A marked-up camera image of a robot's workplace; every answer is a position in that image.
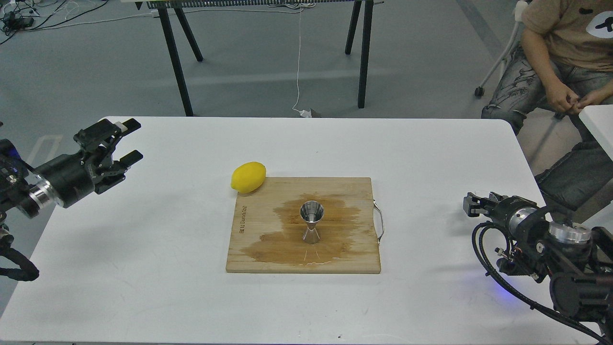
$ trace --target cutting board handle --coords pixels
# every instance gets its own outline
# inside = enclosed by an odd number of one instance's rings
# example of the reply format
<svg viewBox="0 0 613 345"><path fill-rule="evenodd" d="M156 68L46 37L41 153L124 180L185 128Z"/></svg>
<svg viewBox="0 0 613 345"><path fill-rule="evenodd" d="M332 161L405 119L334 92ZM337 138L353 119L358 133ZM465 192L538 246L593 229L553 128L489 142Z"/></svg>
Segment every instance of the cutting board handle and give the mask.
<svg viewBox="0 0 613 345"><path fill-rule="evenodd" d="M383 224L383 212L381 212L381 209L379 208L379 205L377 205L377 202L375 201L375 199L373 199L373 204L375 205L375 209L379 212L379 215L381 216L381 235L377 237L377 242L381 244L381 238L383 237L383 234L385 233L385 225Z"/></svg>

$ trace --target wooden cutting board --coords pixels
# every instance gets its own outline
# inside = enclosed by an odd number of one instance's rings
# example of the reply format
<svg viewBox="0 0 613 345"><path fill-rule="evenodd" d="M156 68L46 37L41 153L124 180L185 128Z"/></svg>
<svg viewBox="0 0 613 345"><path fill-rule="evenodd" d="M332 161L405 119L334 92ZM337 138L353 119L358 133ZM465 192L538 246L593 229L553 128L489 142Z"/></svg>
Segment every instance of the wooden cutting board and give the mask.
<svg viewBox="0 0 613 345"><path fill-rule="evenodd" d="M324 206L321 240L302 241L303 203ZM237 195L226 262L231 273L380 273L369 177L266 177Z"/></svg>

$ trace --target person's hand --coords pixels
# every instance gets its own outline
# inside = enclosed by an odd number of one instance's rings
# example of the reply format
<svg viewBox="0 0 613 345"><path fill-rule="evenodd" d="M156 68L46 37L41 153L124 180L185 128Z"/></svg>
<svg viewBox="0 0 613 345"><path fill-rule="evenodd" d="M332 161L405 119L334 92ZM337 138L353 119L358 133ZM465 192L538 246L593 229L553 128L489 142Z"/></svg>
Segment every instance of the person's hand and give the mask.
<svg viewBox="0 0 613 345"><path fill-rule="evenodd" d="M545 88L547 102L557 112L570 112L574 114L577 108L573 108L579 102L579 96L562 82L554 83Z"/></svg>
<svg viewBox="0 0 613 345"><path fill-rule="evenodd" d="M601 88L593 90L579 101L577 107L583 109L587 106L597 106L607 99L608 96L609 95Z"/></svg>

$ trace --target brown t-shirt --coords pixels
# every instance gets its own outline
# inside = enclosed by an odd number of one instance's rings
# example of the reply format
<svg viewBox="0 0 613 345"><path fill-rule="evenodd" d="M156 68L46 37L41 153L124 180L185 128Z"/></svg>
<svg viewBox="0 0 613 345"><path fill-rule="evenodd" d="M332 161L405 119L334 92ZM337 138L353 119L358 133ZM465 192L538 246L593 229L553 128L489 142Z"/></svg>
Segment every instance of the brown t-shirt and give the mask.
<svg viewBox="0 0 613 345"><path fill-rule="evenodd" d="M534 0L522 21L553 60L613 72L613 0Z"/></svg>

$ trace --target lemon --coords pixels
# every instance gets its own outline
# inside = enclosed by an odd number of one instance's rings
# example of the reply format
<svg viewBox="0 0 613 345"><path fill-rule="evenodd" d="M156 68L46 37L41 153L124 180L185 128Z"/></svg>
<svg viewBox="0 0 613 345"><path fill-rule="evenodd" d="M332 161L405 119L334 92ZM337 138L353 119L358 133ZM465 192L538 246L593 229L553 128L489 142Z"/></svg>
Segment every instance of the lemon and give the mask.
<svg viewBox="0 0 613 345"><path fill-rule="evenodd" d="M257 161L245 163L232 173L230 187L239 193L251 193L264 183L266 167Z"/></svg>

